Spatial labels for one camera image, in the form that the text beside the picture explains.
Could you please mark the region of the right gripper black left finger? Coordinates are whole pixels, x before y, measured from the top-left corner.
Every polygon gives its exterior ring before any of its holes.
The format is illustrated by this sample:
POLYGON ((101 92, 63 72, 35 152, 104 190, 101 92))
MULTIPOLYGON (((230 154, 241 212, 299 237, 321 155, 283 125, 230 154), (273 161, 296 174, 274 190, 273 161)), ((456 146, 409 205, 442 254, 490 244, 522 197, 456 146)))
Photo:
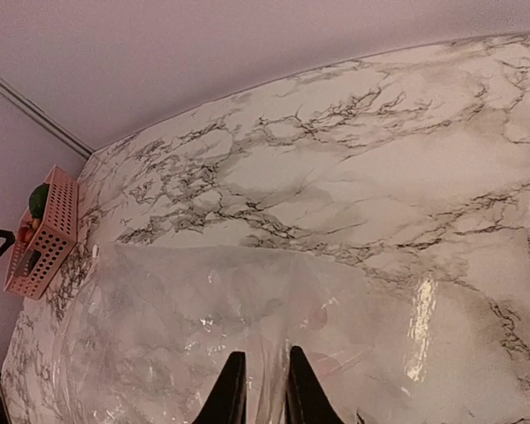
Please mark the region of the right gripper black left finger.
POLYGON ((193 424, 246 423, 246 355, 232 352, 193 424))

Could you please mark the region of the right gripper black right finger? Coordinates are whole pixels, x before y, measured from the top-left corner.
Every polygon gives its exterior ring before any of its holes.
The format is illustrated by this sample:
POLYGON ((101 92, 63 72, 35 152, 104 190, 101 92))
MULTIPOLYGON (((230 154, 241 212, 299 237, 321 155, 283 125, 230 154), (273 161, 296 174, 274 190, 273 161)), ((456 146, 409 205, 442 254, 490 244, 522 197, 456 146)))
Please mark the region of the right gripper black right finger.
POLYGON ((285 422, 343 424, 299 346, 293 346, 290 350, 285 392, 285 422))

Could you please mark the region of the green fake leafy vegetable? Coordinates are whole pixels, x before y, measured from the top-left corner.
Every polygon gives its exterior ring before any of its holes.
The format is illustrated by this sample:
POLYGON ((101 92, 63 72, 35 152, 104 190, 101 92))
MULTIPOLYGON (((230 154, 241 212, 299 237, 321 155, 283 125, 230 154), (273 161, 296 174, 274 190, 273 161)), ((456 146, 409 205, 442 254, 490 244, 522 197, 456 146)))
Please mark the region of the green fake leafy vegetable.
POLYGON ((28 199, 28 209, 32 218, 42 219, 49 195, 49 184, 43 183, 37 186, 28 199))

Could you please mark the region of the clear zip top bag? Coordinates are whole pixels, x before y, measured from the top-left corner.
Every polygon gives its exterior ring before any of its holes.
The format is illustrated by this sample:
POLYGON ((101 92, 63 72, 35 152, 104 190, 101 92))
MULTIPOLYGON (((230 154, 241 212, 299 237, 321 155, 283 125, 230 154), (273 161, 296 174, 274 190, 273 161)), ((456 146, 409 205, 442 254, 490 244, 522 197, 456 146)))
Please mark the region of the clear zip top bag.
POLYGON ((278 423, 298 346, 344 422, 408 421, 428 373, 419 305, 417 290, 307 254, 108 245, 54 343, 60 417, 190 423, 243 352, 248 419, 278 423))

